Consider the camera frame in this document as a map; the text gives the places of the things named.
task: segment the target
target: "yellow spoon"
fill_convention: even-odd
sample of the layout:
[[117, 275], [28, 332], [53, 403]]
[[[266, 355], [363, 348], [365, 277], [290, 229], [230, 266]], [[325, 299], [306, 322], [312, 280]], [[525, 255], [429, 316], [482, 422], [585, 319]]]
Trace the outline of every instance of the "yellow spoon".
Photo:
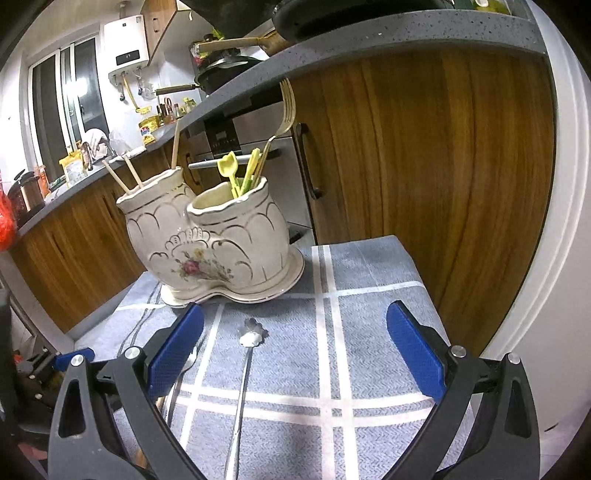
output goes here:
[[236, 170], [238, 170], [238, 160], [234, 152], [230, 152], [228, 155], [224, 155], [221, 160], [217, 161], [217, 169], [222, 177], [230, 179], [232, 185], [232, 196], [238, 198], [240, 187], [236, 181]]
[[248, 192], [248, 190], [251, 189], [251, 177], [255, 172], [256, 166], [258, 165], [259, 158], [261, 158], [261, 150], [259, 148], [255, 148], [251, 153], [251, 157], [248, 159], [248, 165], [246, 166], [246, 174], [244, 175], [244, 181], [242, 182], [240, 195], [244, 195], [246, 192]]

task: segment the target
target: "blue gripper pad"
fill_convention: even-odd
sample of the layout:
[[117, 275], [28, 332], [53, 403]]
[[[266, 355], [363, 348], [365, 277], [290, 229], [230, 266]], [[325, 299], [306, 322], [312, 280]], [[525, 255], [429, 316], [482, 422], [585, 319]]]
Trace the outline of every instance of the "blue gripper pad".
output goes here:
[[386, 324], [390, 338], [423, 395], [439, 403], [446, 390], [443, 365], [423, 338], [417, 321], [401, 301], [395, 301], [388, 307]]
[[189, 307], [185, 315], [175, 322], [168, 339], [163, 343], [147, 369], [148, 397], [155, 401], [168, 395], [190, 353], [203, 333], [203, 310], [197, 304]]
[[92, 348], [86, 347], [82, 350], [77, 350], [76, 352], [63, 353], [61, 355], [57, 355], [56, 359], [53, 362], [53, 368], [58, 372], [65, 372], [70, 366], [72, 357], [74, 357], [75, 355], [82, 355], [88, 363], [91, 363], [95, 359], [94, 350]]

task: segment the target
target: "spoon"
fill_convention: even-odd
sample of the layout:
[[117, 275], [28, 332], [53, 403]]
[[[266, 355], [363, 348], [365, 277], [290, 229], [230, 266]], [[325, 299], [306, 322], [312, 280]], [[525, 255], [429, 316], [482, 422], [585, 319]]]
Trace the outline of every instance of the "spoon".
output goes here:
[[238, 160], [234, 152], [230, 152], [228, 155], [224, 155], [221, 160], [217, 161], [217, 169], [222, 177], [230, 179], [232, 185], [232, 196], [238, 198], [240, 193], [240, 187], [236, 181], [236, 171], [238, 170]]
[[244, 181], [242, 182], [240, 195], [244, 195], [251, 189], [251, 177], [255, 172], [256, 166], [258, 165], [259, 158], [261, 158], [261, 150], [259, 148], [255, 148], [251, 153], [251, 157], [248, 159], [248, 165], [246, 166], [246, 174], [244, 175]]
[[254, 347], [259, 346], [269, 336], [269, 332], [254, 318], [244, 320], [244, 328], [240, 333], [240, 345], [246, 348], [244, 357], [244, 370], [242, 374], [242, 383], [240, 393], [238, 394], [238, 406], [236, 408], [236, 418], [234, 419], [234, 431], [232, 433], [232, 443], [226, 460], [224, 469], [224, 480], [238, 480], [238, 469], [240, 466], [240, 436], [242, 434], [242, 418], [244, 416], [244, 402], [246, 400], [246, 389], [248, 388], [248, 376], [251, 372], [252, 351]]
[[179, 373], [177, 381], [170, 389], [170, 393], [166, 395], [166, 400], [164, 401], [163, 410], [161, 414], [169, 427], [172, 425], [173, 422], [174, 407], [176, 405], [178, 395], [181, 391], [181, 383], [183, 380], [184, 373], [195, 364], [195, 360], [197, 360], [198, 347], [198, 345], [195, 345], [193, 351], [189, 354], [187, 361], [183, 365], [183, 369]]

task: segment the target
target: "cabinet handle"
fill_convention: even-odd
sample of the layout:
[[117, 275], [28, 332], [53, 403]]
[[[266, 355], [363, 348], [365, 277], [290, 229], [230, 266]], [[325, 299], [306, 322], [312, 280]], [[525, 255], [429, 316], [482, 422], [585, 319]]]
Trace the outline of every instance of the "cabinet handle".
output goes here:
[[310, 131], [308, 125], [306, 124], [297, 124], [295, 126], [295, 139], [297, 141], [298, 150], [300, 150], [300, 154], [297, 156], [298, 163], [300, 164], [300, 171], [302, 177], [304, 177], [304, 184], [306, 185], [306, 190], [308, 191], [308, 195], [312, 198], [312, 200], [318, 200], [322, 198], [324, 192], [320, 189], [317, 189], [312, 185], [312, 179], [310, 178], [310, 170], [308, 169], [308, 160], [306, 159], [306, 150], [304, 149], [304, 137], [303, 134], [306, 134]]

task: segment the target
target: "metal spoon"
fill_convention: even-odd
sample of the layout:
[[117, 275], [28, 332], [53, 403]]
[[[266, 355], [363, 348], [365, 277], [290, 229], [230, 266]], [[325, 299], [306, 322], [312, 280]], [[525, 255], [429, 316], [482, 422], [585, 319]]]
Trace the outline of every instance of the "metal spoon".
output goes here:
[[177, 377], [177, 381], [174, 383], [173, 387], [170, 389], [170, 393], [166, 395], [166, 400], [164, 401], [163, 410], [160, 412], [166, 425], [169, 427], [172, 425], [173, 422], [173, 413], [174, 407], [177, 402], [178, 395], [181, 391], [181, 383], [183, 382], [184, 373], [189, 370], [194, 364], [195, 360], [197, 360], [197, 350], [199, 349], [199, 345], [195, 345], [193, 351], [189, 354], [187, 361], [183, 365], [183, 369], [179, 373]]
[[252, 351], [254, 347], [259, 346], [269, 335], [262, 325], [254, 318], [244, 321], [244, 328], [241, 329], [240, 345], [246, 348], [244, 357], [244, 370], [242, 373], [242, 383], [240, 393], [238, 394], [238, 406], [236, 408], [236, 418], [234, 419], [234, 431], [232, 433], [232, 443], [226, 460], [224, 469], [224, 480], [237, 480], [238, 469], [240, 466], [240, 436], [242, 434], [242, 418], [244, 415], [244, 402], [246, 400], [246, 389], [248, 388], [248, 375], [251, 372]]

